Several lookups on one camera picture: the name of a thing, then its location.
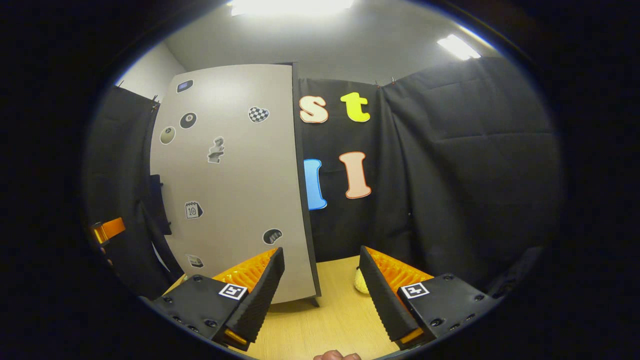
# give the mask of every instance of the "black curtain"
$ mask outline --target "black curtain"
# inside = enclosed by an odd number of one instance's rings
[[[329,119],[304,125],[305,159],[322,161],[328,205],[310,212],[316,258],[358,254],[360,245],[485,288],[555,233],[561,205],[556,134],[538,93],[502,58],[459,61],[378,88],[300,80]],[[369,100],[364,123],[340,97]],[[368,197],[347,199],[338,156],[362,151]]]
[[[122,217],[126,230],[105,246],[106,255],[122,282],[150,299],[162,295],[183,274],[150,217],[149,151],[157,106],[114,86],[90,126],[83,166],[87,225]]]

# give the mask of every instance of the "checkered heart sticker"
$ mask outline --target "checkered heart sticker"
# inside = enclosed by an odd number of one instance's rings
[[[249,109],[249,120],[251,120],[251,122],[258,124],[259,122],[267,120],[268,117],[269,110],[267,109],[260,109],[257,106]]]

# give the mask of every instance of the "wooden table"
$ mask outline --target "wooden table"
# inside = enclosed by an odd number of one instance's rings
[[[320,307],[308,299],[273,304],[249,350],[229,348],[260,360],[312,360],[333,349],[342,355],[357,352],[362,360],[369,360],[398,351],[371,297],[353,286],[359,259],[354,256],[318,263]]]

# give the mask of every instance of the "yellow plush toy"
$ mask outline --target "yellow plush toy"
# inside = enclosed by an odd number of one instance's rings
[[[362,276],[362,272],[360,271],[360,267],[356,268],[356,280],[354,282],[356,289],[363,293],[368,294],[369,290],[367,289],[367,284],[364,282],[364,277]]]

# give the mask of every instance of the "orange clip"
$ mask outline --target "orange clip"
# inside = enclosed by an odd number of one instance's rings
[[[93,237],[100,246],[105,246],[109,243],[109,239],[120,234],[125,230],[122,218],[116,218],[109,222],[97,222],[91,226],[91,232]]]

